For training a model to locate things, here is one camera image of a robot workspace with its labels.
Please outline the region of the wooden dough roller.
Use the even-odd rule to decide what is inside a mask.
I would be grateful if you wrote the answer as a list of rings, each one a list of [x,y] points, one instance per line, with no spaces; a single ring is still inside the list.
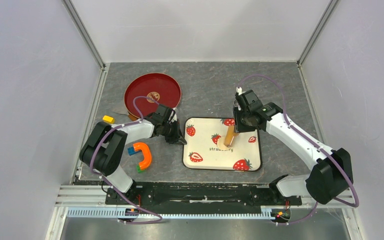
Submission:
[[[233,145],[233,142],[234,142],[234,140],[235,140],[235,137],[237,137],[238,135],[239,135],[239,133],[236,132],[236,127],[235,127],[235,125],[230,125],[230,126],[228,126],[223,144],[224,144],[226,147],[228,147],[228,148],[231,147],[231,146]]]

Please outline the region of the white strawberry enamel tray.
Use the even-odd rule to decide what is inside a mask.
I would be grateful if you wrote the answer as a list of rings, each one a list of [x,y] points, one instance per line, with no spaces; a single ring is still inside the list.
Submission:
[[[189,169],[255,172],[262,166],[258,131],[239,133],[232,149],[220,150],[217,141],[227,134],[233,118],[191,117],[185,123],[183,164]]]

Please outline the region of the small dough ball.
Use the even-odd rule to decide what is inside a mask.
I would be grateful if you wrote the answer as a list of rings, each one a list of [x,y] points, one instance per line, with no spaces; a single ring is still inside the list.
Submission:
[[[230,149],[232,149],[233,147],[232,146],[226,146],[225,145],[225,137],[221,137],[217,140],[217,147],[221,150],[221,151],[228,151]]]

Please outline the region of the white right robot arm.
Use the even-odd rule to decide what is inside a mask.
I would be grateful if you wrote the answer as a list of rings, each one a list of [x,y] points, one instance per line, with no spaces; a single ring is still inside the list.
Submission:
[[[233,115],[237,133],[264,131],[292,150],[308,167],[309,174],[283,175],[270,183],[269,199],[282,204],[292,196],[311,196],[320,204],[338,200],[339,194],[353,186],[351,156],[323,144],[301,129],[278,105],[263,104],[253,90],[236,88]]]

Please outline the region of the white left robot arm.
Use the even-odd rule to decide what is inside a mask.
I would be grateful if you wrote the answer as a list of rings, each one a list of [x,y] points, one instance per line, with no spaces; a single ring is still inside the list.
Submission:
[[[134,180],[120,166],[125,145],[158,136],[163,136],[168,144],[187,144],[175,110],[163,104],[144,119],[115,125],[98,122],[82,146],[79,159],[93,174],[117,189],[123,203],[131,204],[137,191],[132,187]]]

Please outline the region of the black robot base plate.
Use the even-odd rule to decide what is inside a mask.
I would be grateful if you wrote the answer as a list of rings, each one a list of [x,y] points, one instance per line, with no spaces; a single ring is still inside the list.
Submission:
[[[125,196],[157,214],[256,214],[262,206],[301,206],[299,196],[284,197],[270,183],[134,182]]]

